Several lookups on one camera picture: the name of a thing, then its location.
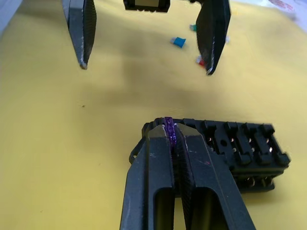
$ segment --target yellow surface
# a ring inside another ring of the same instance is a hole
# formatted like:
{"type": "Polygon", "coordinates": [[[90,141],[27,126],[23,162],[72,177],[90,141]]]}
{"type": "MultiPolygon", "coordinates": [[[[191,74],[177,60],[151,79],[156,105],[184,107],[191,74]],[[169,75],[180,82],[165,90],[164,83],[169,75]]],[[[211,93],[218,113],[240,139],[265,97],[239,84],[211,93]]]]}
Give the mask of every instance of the yellow surface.
{"type": "Polygon", "coordinates": [[[259,230],[307,229],[307,35],[278,11],[232,3],[231,41],[206,77],[189,30],[198,4],[96,9],[87,71],[60,0],[25,0],[0,41],[0,229],[119,229],[128,156],[161,116],[273,123],[290,168],[275,190],[243,198],[259,230]]]}

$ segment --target red object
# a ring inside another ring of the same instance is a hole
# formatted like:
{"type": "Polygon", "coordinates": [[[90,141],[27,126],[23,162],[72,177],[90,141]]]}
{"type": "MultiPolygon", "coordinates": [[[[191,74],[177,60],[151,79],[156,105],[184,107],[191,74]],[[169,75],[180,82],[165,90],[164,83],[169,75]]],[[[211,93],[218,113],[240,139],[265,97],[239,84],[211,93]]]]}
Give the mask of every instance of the red object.
{"type": "Polygon", "coordinates": [[[205,61],[204,60],[200,60],[200,62],[198,64],[205,67],[205,61]]]}
{"type": "Polygon", "coordinates": [[[276,6],[279,6],[285,10],[294,11],[293,7],[283,1],[280,0],[269,0],[271,3],[273,3],[276,6]]]}

